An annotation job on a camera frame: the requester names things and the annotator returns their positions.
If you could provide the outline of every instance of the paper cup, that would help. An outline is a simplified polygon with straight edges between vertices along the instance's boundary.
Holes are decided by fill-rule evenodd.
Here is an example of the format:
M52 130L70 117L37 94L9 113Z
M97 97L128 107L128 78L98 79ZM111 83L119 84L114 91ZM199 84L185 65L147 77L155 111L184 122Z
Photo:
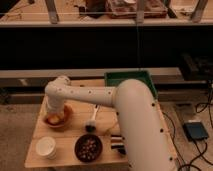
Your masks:
M44 158L53 159L56 155L56 142L52 137L43 137L36 144L36 153Z

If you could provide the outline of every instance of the tabletop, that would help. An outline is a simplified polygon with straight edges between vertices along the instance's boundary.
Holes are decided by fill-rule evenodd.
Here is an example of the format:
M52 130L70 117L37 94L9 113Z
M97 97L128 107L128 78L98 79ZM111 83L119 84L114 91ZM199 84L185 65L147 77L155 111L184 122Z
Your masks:
M76 80L72 81L73 86L104 86L103 79L97 80ZM74 100L68 100L66 105L70 106L73 110L73 114L69 124L64 129L54 130L49 128L42 120L42 116L45 114L45 102L44 97L41 105L40 112L38 114L37 123L35 126L32 140L29 146L28 154L26 156L25 167L26 168L38 168L38 167L59 167L59 166L79 166L86 165L79 161L74 153L74 146L77 139L86 134L85 123L91 117L94 109L93 104L78 102ZM159 103L158 110L160 118L167 135L167 140L170 145L170 150L174 158L177 158L175 148L173 146L169 129L164 120L163 114L160 109ZM101 156L95 161L89 163L90 165L102 165L102 164L128 164L126 155L119 153L115 149L111 149L111 135L119 135L120 129L117 122L116 111L114 108L101 106L96 117L96 131L95 135L99 136L103 143L103 151ZM41 158L36 154L35 145L37 141L44 136L51 136L56 140L56 157L54 159Z

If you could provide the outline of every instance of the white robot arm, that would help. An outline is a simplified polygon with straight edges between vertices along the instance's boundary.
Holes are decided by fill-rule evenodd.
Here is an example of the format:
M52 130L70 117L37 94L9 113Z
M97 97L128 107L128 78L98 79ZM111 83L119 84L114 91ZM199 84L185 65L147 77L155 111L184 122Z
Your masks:
M64 100L114 107L131 171L175 171L156 101L146 84L129 79L115 87L73 87L66 76L49 82L47 112L58 113Z

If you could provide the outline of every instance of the floor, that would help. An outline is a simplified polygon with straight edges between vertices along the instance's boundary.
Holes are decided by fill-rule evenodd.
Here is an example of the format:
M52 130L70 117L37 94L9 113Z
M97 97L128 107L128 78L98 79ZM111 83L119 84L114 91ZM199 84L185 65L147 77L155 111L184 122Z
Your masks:
M165 112L174 121L176 126L175 144L182 154L184 160L189 162L194 156L198 154L193 143L189 143L182 130L180 120L177 117L174 103L162 102L162 111ZM1 171L46 171L47 169L26 169L24 168L24 161L33 133L33 128L37 119L40 104L13 104L0 105L0 170ZM207 129L210 138L206 140L208 143L208 151L205 157L213 161L213 129L211 128L208 110L200 114L196 114L205 128ZM171 122L165 117L168 127L173 132ZM203 150L204 145L199 142L199 147ZM213 167L198 159L193 164L204 171L213 170ZM60 171L83 171L85 168L58 168ZM126 167L98 167L87 168L87 171L127 171Z

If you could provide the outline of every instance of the green bin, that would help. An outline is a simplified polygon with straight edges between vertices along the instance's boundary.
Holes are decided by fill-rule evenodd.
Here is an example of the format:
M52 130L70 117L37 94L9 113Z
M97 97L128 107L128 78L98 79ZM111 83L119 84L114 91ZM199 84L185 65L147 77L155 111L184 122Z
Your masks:
M158 98L157 91L148 71L106 72L104 74L106 86L118 86L127 79L137 79L144 82L151 90L155 99Z

